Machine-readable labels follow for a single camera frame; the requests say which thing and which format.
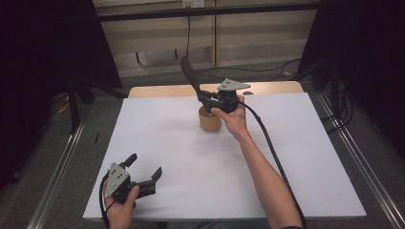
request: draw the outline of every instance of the white table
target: white table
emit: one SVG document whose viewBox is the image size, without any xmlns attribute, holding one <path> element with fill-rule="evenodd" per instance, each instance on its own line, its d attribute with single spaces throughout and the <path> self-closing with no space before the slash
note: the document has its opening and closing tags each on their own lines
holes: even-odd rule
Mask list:
<svg viewBox="0 0 405 229">
<path fill-rule="evenodd" d="M 302 89 L 294 94 L 256 94 L 256 86 L 271 89 L 271 85 L 280 84 L 252 84 L 249 91 L 255 95 L 247 95 L 245 103 L 265 123 L 304 215 L 366 216 L 308 95 Z M 168 87 L 173 87 L 169 91 L 183 92 L 178 86 Z M 160 89 L 149 89 L 159 94 Z M 265 217 L 239 145 L 224 125 L 217 133 L 200 129 L 201 103 L 195 96 L 135 97 L 123 102 L 96 184 L 112 162 L 120 163 L 136 153 L 139 159 L 127 169 L 132 180 L 149 179 L 160 166 L 163 170 L 157 193 L 137 200 L 137 219 Z M 258 147 L 276 168 L 264 135 L 251 114 L 247 116 L 247 125 Z M 86 219 L 101 217 L 97 186 L 83 215 Z"/>
</svg>

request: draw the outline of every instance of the left hand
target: left hand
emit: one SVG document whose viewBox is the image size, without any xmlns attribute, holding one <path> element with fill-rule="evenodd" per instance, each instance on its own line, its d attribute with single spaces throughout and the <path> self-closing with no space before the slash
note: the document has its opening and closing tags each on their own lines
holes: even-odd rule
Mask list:
<svg viewBox="0 0 405 229">
<path fill-rule="evenodd" d="M 107 188 L 107 180 L 102 187 L 102 193 L 105 194 Z M 139 194 L 139 186 L 135 186 L 131 189 L 128 198 L 124 204 L 115 202 L 114 197 L 104 199 L 104 206 L 111 207 L 107 211 L 108 219 L 110 221 L 110 229 L 128 229 L 131 227 L 134 219 L 133 208 L 135 199 Z"/>
</svg>

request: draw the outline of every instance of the black cable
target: black cable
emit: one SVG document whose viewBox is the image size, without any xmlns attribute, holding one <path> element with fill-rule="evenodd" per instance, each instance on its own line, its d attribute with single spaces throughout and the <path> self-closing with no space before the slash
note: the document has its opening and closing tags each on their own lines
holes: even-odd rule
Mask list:
<svg viewBox="0 0 405 229">
<path fill-rule="evenodd" d="M 114 199 L 114 202 L 112 202 L 111 204 L 110 204 L 110 206 L 108 206 L 106 209 L 105 209 L 105 212 L 108 212 L 108 209 L 110 209 L 112 206 L 113 206 L 113 204 L 115 204 L 116 203 L 116 200 Z"/>
<path fill-rule="evenodd" d="M 272 81 L 272 80 L 275 80 L 275 79 L 279 78 L 283 74 L 283 70 L 288 64 L 290 64 L 290 63 L 292 63 L 294 61 L 298 61 L 298 60 L 300 60 L 300 59 L 289 60 L 288 62 L 284 63 L 283 65 L 281 65 L 279 67 L 276 67 L 276 68 L 273 68 L 273 69 L 266 69 L 266 70 L 249 70 L 249 69 L 233 68 L 233 67 L 220 67 L 220 68 L 211 68 L 211 69 L 202 70 L 202 71 L 197 72 L 197 74 L 201 75 L 201 76 L 208 76 L 208 77 L 226 79 L 226 77 L 220 77 L 220 76 L 217 76 L 217 75 L 214 75 L 214 74 L 205 74 L 205 72 L 213 71 L 213 70 L 237 70 L 237 71 L 263 73 L 263 72 L 270 72 L 270 71 L 275 71 L 275 70 L 281 69 L 279 74 L 277 74 L 275 77 L 270 78 L 268 80 L 268 81 Z"/>
<path fill-rule="evenodd" d="M 244 102 L 242 102 L 240 100 L 238 100 L 238 103 L 243 105 L 244 107 L 246 107 L 248 110 L 250 110 L 250 112 L 253 114 L 253 116 L 256 118 L 257 122 L 259 123 L 260 127 L 262 128 L 263 134 L 265 134 L 265 137 L 266 137 L 268 148 L 270 149 L 271 154 L 273 155 L 274 161 L 277 164 L 277 168 L 280 171 L 280 175 L 283 178 L 284 182 L 286 183 L 286 186 L 288 187 L 289 192 L 291 193 L 292 200 L 294 201 L 295 207 L 297 208 L 298 214 L 300 215 L 300 219 L 301 219 L 301 223 L 303 224 L 303 228 L 307 228 L 307 222 L 305 220 L 303 211 L 301 210 L 301 207 L 300 207 L 297 199 L 295 198 L 294 193 L 292 192 L 291 186 L 289 186 L 289 182 L 288 182 L 286 173 L 284 172 L 280 159 L 277 157 L 273 144 L 271 143 L 270 136 L 268 135 L 267 129 L 265 127 L 265 124 L 263 124 L 262 119 L 253 111 L 253 109 L 251 109 L 249 106 L 247 106 Z"/>
<path fill-rule="evenodd" d="M 331 133 L 333 133 L 334 131 L 339 130 L 340 128 L 347 127 L 348 124 L 352 121 L 352 118 L 353 118 L 353 115 L 354 115 L 354 108 L 353 108 L 353 103 L 352 103 L 352 97 L 351 97 L 351 96 L 349 96 L 349 101 L 350 101 L 350 103 L 351 103 L 351 111 L 350 111 L 351 114 L 349 115 L 349 119 L 345 121 L 345 119 L 346 119 L 346 116 L 345 116 L 345 117 L 341 120 L 341 123 L 340 123 L 340 124 L 338 124 L 337 126 L 335 126 L 333 129 L 327 131 L 328 134 L 331 134 Z"/>
<path fill-rule="evenodd" d="M 188 56 L 188 47 L 190 46 L 190 31 L 191 31 L 191 23 L 190 23 L 190 16 L 187 17 L 188 19 L 188 33 L 187 33 L 187 50 L 185 52 L 185 55 Z"/>
<path fill-rule="evenodd" d="M 107 171 L 107 174 L 101 180 L 100 188 L 99 188 L 99 192 L 98 192 L 98 201 L 99 201 L 99 204 L 100 204 L 101 216 L 102 216 L 102 220 L 104 222 L 104 225 L 107 228 L 110 228 L 110 221 L 108 220 L 108 216 L 107 216 L 107 210 L 108 209 L 104 210 L 103 195 L 102 195 L 102 187 L 104 185 L 105 180 L 107 180 L 107 178 L 108 178 L 108 174 L 109 174 L 109 171 Z"/>
<path fill-rule="evenodd" d="M 278 69 L 283 69 L 286 65 L 288 65 L 292 62 L 295 62 L 295 61 L 299 61 L 299 60 L 301 60 L 301 59 L 297 58 L 297 59 L 289 60 L 286 63 L 284 63 L 283 65 L 273 68 L 273 69 L 250 70 L 250 69 L 243 69 L 243 68 L 236 68 L 236 67 L 218 67 L 218 68 L 210 68 L 210 69 L 206 69 L 206 70 L 197 71 L 197 73 L 205 73 L 205 72 L 209 72 L 209 71 L 213 71 L 213 70 L 238 70 L 238 71 L 255 72 L 255 73 L 271 72 L 271 71 L 275 71 Z"/>
</svg>

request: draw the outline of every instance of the black pole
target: black pole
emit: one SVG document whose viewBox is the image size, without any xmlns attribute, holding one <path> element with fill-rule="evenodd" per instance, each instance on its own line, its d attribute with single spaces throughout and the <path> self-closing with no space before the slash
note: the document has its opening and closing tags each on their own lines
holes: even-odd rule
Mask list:
<svg viewBox="0 0 405 229">
<path fill-rule="evenodd" d="M 100 22 L 107 21 L 125 21 L 170 17 L 187 17 L 187 16 L 207 16 L 220 14 L 238 14 L 238 13 L 255 13 L 255 12 L 272 12 L 272 11 L 297 11 L 297 10 L 319 10 L 320 8 L 334 8 L 350 4 L 350 1 L 339 3 L 321 3 L 320 1 L 305 3 L 286 3 L 286 4 L 268 4 L 257 6 L 236 6 L 236 7 L 211 7 L 211 8 L 192 8 L 192 9 L 174 9 L 174 10 L 151 10 L 135 12 L 118 12 L 118 13 L 99 13 L 96 16 L 71 16 L 59 17 L 57 15 L 49 16 L 49 20 L 73 20 L 83 22 L 83 20 L 96 20 Z"/>
</svg>

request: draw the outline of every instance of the right hand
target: right hand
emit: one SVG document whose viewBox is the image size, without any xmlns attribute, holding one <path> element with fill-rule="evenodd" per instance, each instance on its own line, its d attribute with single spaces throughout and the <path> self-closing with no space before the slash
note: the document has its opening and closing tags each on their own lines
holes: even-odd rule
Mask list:
<svg viewBox="0 0 405 229">
<path fill-rule="evenodd" d="M 238 95 L 241 102 L 245 102 L 245 98 Z M 244 135 L 248 134 L 246 127 L 246 111 L 245 106 L 238 104 L 238 108 L 232 113 L 225 113 L 219 108 L 212 108 L 211 113 L 220 117 L 226 126 L 226 129 L 233 134 L 233 136 L 239 140 Z"/>
</svg>

